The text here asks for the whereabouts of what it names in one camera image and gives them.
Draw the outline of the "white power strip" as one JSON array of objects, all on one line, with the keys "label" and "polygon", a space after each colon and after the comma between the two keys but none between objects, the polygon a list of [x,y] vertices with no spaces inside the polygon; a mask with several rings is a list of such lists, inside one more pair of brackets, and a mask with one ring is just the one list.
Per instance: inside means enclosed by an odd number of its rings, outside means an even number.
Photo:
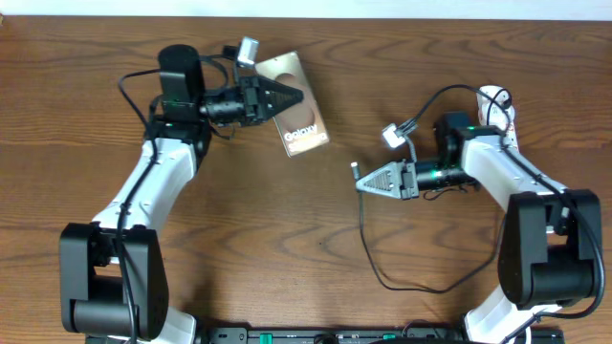
[{"label": "white power strip", "polygon": [[485,85],[480,87],[479,91],[493,99],[491,101],[480,94],[477,95],[479,123],[497,126],[502,131],[509,127],[506,137],[513,146],[517,146],[515,109],[510,91],[497,85]]}]

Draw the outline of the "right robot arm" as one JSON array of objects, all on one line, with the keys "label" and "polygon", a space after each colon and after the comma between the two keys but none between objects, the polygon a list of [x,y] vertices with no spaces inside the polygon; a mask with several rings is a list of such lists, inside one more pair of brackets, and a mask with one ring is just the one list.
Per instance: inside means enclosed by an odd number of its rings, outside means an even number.
[{"label": "right robot arm", "polygon": [[[464,112],[442,115],[433,126],[438,156],[391,161],[361,176],[351,165],[358,194],[397,200],[453,186],[483,187],[504,210],[493,252],[499,284],[463,318],[472,343],[535,340],[543,317],[583,318],[602,301],[605,268],[601,205],[588,189],[570,189],[534,167],[496,124],[475,125]],[[581,312],[565,308],[589,298]]]}]

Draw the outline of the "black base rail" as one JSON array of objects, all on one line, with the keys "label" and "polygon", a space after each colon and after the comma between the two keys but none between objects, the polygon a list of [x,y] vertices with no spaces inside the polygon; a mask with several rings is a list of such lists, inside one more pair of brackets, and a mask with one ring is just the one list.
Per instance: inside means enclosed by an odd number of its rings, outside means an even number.
[{"label": "black base rail", "polygon": [[196,333],[196,344],[402,344],[470,343],[460,330],[444,327],[409,327],[407,330],[209,328]]}]

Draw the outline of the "Galaxy S25 Ultra smartphone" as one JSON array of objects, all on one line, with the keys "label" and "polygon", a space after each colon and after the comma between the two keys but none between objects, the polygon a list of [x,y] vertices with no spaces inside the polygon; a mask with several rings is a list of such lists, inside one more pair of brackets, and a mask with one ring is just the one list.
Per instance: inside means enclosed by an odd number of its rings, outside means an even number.
[{"label": "Galaxy S25 Ultra smartphone", "polygon": [[292,158],[327,144],[330,137],[313,90],[302,68],[297,52],[290,52],[258,62],[259,75],[296,88],[303,100],[274,117],[287,155]]}]

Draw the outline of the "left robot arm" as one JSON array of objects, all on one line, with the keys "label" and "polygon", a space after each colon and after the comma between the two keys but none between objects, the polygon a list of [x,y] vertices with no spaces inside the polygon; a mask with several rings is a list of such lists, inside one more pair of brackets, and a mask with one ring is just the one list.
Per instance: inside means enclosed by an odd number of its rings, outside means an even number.
[{"label": "left robot arm", "polygon": [[159,52],[161,93],[147,112],[140,158],[115,198],[59,240],[61,321],[91,343],[200,343],[197,319],[169,304],[159,243],[166,218],[225,126],[261,124],[304,95],[253,71],[258,42],[217,55]]}]

